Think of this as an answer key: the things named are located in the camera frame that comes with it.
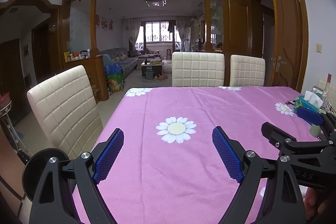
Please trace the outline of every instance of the black round object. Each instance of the black round object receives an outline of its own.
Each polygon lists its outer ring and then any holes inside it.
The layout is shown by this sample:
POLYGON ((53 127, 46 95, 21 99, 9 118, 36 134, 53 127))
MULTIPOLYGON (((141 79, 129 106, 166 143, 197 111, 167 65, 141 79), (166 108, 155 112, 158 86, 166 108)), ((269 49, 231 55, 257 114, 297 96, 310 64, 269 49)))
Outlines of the black round object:
POLYGON ((34 194, 48 160, 57 157, 60 161, 68 160, 68 155, 57 148, 47 148, 37 152, 27 162, 22 174, 22 186, 26 196, 33 201, 34 194))

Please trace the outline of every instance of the human hand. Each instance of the human hand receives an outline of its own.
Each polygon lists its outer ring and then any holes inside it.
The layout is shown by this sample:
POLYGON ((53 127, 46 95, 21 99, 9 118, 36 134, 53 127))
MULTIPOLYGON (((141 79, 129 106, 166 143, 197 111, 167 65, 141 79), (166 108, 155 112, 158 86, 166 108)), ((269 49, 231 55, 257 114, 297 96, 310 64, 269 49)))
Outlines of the human hand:
MULTIPOLYGON (((303 201, 304 208, 306 210, 307 220, 310 220, 316 213, 317 199, 318 199, 317 192, 313 188, 308 188, 306 197, 303 201)), ((321 205, 317 208, 317 213, 321 214, 326 206, 327 206, 327 200, 323 201, 321 205)))

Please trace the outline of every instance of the stool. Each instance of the stool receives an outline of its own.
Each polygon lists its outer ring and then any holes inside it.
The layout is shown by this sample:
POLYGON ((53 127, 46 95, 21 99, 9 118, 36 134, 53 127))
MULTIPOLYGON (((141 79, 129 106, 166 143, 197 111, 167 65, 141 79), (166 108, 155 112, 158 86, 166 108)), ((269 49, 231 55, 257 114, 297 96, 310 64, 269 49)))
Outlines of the stool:
POLYGON ((170 56, 170 60, 171 60, 171 49, 170 48, 167 49, 167 60, 168 60, 168 56, 170 56))

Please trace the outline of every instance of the light switch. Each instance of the light switch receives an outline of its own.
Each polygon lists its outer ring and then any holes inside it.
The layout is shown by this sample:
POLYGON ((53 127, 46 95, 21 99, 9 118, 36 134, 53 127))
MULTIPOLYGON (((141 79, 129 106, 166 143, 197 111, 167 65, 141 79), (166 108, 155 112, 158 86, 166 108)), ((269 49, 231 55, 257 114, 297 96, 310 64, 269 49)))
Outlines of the light switch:
POLYGON ((319 53, 322 53, 322 45, 321 44, 316 44, 316 51, 319 53))

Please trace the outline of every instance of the tissue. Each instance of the tissue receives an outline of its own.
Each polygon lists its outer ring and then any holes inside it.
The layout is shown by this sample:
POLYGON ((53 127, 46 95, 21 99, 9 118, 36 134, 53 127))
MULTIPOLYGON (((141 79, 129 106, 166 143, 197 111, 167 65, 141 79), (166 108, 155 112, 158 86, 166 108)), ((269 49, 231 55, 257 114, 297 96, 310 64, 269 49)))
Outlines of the tissue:
POLYGON ((321 100, 320 97, 318 97, 315 93, 308 90, 304 94, 304 99, 317 108, 320 108, 321 105, 323 104, 323 101, 321 100))

